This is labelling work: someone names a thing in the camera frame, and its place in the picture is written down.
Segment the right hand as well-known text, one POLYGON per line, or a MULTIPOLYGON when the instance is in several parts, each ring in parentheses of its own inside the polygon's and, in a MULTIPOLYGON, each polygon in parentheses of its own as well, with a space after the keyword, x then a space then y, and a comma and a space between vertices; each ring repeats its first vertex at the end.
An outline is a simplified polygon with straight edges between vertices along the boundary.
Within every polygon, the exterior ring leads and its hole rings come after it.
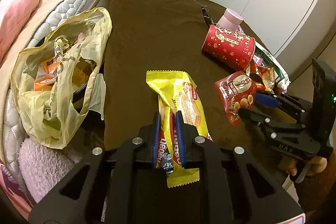
MULTIPOLYGON (((315 156, 309 162, 305 162, 303 166, 310 164, 310 168, 307 170, 307 176, 314 176, 316 174, 322 173, 327 166, 327 159, 320 156, 315 156)), ((283 156, 278 167, 284 170, 287 174, 295 176, 298 172, 299 161, 289 157, 283 156)))

